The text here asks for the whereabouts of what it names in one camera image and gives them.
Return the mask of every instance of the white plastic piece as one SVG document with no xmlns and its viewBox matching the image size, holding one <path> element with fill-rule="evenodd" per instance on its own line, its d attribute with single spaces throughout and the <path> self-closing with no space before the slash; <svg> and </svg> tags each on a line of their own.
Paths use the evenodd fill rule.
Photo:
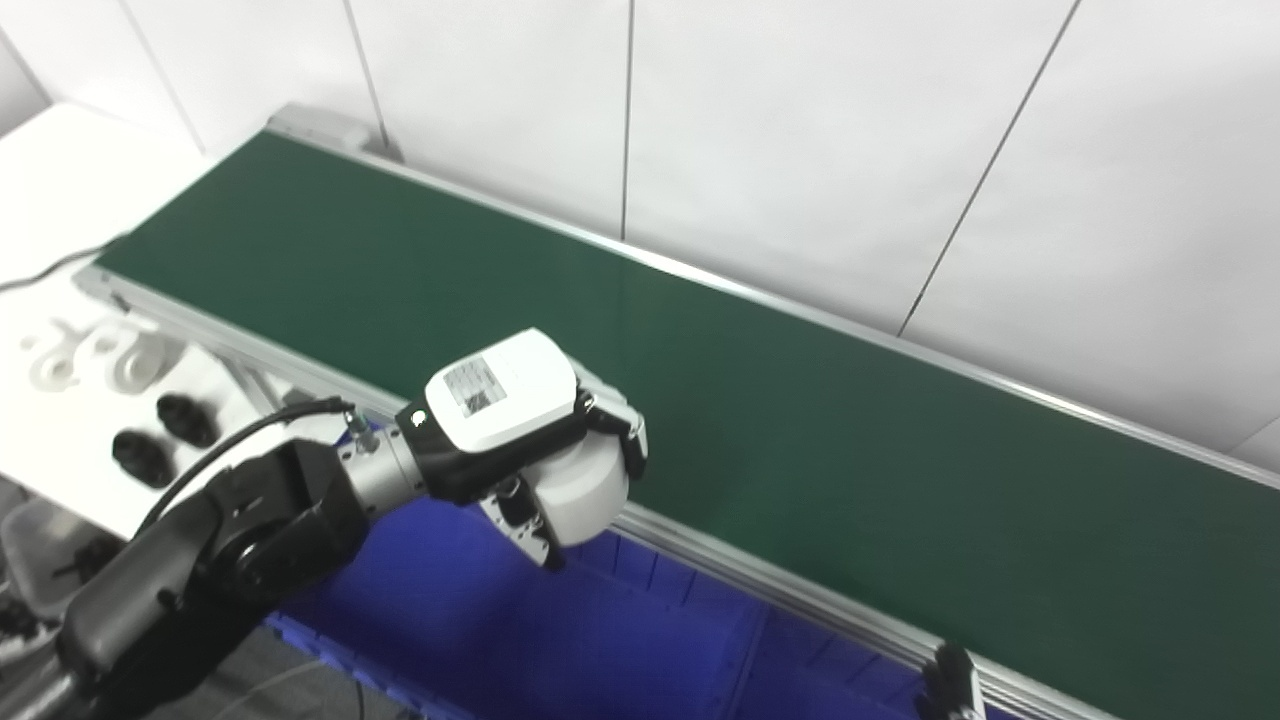
<svg viewBox="0 0 1280 720">
<path fill-rule="evenodd" d="M 358 152 L 374 143 L 374 128 L 340 113 L 289 102 L 268 120 L 266 127 L 311 138 L 325 145 L 337 145 Z"/>
<path fill-rule="evenodd" d="M 13 665 L 55 639 L 58 639 L 56 628 L 50 628 L 45 623 L 36 625 L 35 637 L 9 635 L 0 639 L 0 667 Z"/>
<path fill-rule="evenodd" d="M 154 333 L 124 323 L 93 328 L 76 350 L 82 378 L 100 377 L 106 387 L 123 395 L 138 395 L 160 377 L 165 342 Z"/>
<path fill-rule="evenodd" d="M 530 328 L 435 373 L 425 395 L 449 441 L 483 452 L 572 413 L 577 377 L 559 346 Z"/>
<path fill-rule="evenodd" d="M 18 350 L 27 359 L 31 384 L 45 392 L 61 392 L 76 384 L 76 347 L 83 337 L 59 319 L 23 333 Z"/>
<path fill-rule="evenodd" d="M 550 525 L 563 546 L 603 533 L 627 502 L 622 446 L 614 436 L 588 432 L 582 442 L 525 469 Z"/>
<path fill-rule="evenodd" d="M 973 698 L 973 708 L 965 708 L 973 714 L 973 720 L 987 720 L 987 701 L 982 697 L 982 678 L 978 669 L 969 670 L 969 697 Z"/>
</svg>

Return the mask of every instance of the blue plastic crate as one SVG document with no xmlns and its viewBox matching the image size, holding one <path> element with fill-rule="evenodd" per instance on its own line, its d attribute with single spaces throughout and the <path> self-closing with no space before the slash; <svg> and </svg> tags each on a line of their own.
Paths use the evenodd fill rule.
<svg viewBox="0 0 1280 720">
<path fill-rule="evenodd" d="M 419 501 L 273 625 L 433 719 L 718 720 L 765 612 L 612 533 L 548 573 L 479 514 Z"/>
</svg>

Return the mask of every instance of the white table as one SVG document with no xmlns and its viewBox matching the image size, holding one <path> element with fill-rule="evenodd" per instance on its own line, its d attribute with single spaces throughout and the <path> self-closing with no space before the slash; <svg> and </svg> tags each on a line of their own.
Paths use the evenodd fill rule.
<svg viewBox="0 0 1280 720">
<path fill-rule="evenodd" d="M 125 232 L 195 182 L 212 161 L 193 147 L 154 136 L 74 105 L 55 105 L 0 137 L 0 282 L 35 274 L 56 259 Z M 111 438 L 132 428 L 173 448 L 177 469 L 202 451 L 177 441 L 156 419 L 165 392 L 218 407 L 227 434 L 259 416 L 223 365 L 198 347 L 137 396 L 81 378 L 63 392 L 27 380 L 18 348 L 27 329 L 60 318 L 88 327 L 120 314 L 83 296 L 69 277 L 76 263 L 44 282 L 0 295 L 0 474 L 122 537 L 132 537 L 159 497 L 111 459 Z M 129 322 L 152 327 L 140 318 Z M 187 492 L 220 468 L 257 455 L 291 436 L 332 441 L 340 420 L 306 419 L 268 428 L 214 464 Z"/>
</svg>

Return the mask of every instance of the robotic arm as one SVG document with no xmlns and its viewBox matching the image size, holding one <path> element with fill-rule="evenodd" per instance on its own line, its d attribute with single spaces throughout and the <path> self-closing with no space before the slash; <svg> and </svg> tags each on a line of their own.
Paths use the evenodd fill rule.
<svg viewBox="0 0 1280 720">
<path fill-rule="evenodd" d="M 0 720 L 128 719 L 191 692 L 283 598 L 349 562 L 429 496 L 477 502 L 539 565 L 599 534 L 644 473 L 644 418 L 536 329 L 436 373 L 338 450 L 291 439 L 142 529 L 72 602 L 56 655 Z"/>
</svg>

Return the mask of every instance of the blue bin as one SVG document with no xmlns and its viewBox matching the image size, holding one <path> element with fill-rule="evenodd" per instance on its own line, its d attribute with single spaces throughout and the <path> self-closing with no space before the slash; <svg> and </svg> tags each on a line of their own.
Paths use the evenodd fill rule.
<svg viewBox="0 0 1280 720">
<path fill-rule="evenodd" d="M 421 500 L 270 624 L 431 720 L 915 720 L 913 667 L 613 533 L 567 560 Z"/>
</svg>

